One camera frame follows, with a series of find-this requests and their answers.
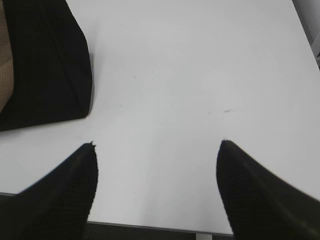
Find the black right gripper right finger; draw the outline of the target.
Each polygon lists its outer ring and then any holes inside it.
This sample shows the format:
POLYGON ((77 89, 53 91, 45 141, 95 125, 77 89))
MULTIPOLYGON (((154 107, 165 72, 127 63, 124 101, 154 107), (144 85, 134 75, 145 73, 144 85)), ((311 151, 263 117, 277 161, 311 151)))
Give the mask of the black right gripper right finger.
POLYGON ((320 202, 223 140, 216 181, 236 240, 318 240, 320 202))

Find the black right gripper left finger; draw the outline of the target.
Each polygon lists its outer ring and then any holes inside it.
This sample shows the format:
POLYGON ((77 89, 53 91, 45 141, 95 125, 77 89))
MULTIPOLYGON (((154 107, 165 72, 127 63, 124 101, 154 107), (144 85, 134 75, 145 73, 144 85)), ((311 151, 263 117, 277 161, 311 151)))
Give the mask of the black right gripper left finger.
POLYGON ((80 240, 96 195, 95 145, 85 143, 42 179, 0 204, 2 240, 80 240))

